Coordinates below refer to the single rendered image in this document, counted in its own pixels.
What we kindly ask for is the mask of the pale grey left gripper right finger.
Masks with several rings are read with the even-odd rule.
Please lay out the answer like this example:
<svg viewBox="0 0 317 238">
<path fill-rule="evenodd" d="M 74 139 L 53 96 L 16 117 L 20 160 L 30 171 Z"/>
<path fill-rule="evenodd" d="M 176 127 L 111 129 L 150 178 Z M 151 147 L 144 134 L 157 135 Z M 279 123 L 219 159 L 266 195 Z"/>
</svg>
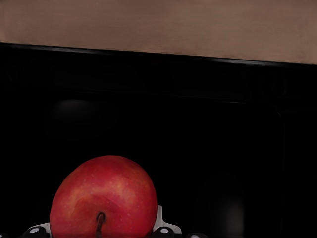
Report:
<svg viewBox="0 0 317 238">
<path fill-rule="evenodd" d="M 182 230 L 178 226 L 163 220 L 163 210 L 160 205 L 158 205 L 157 218 L 151 238 L 182 238 Z"/>
</svg>

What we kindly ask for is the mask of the black tray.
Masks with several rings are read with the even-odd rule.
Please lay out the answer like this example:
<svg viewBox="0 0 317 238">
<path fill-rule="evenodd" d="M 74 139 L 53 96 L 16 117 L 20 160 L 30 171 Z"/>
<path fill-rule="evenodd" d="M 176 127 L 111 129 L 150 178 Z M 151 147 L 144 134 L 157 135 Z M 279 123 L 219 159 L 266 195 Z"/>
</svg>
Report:
<svg viewBox="0 0 317 238">
<path fill-rule="evenodd" d="M 103 155 L 183 234 L 317 238 L 317 65 L 0 43 L 0 233 Z"/>
</svg>

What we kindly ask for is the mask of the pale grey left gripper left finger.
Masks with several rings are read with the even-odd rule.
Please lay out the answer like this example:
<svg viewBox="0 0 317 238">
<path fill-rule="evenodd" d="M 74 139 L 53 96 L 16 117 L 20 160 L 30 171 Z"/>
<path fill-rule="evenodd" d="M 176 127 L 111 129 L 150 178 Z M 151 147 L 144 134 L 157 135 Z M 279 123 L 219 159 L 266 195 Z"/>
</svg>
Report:
<svg viewBox="0 0 317 238">
<path fill-rule="evenodd" d="M 19 238 L 51 238 L 50 223 L 30 227 Z"/>
</svg>

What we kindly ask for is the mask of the red apple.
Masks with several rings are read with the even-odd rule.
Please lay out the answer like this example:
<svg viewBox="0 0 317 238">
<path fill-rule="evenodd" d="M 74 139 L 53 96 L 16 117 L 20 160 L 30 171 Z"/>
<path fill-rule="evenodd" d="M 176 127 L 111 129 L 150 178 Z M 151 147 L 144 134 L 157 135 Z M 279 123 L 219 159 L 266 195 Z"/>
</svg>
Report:
<svg viewBox="0 0 317 238">
<path fill-rule="evenodd" d="M 88 160 L 58 188 L 50 212 L 52 238 L 149 238 L 157 194 L 148 173 L 121 156 Z"/>
</svg>

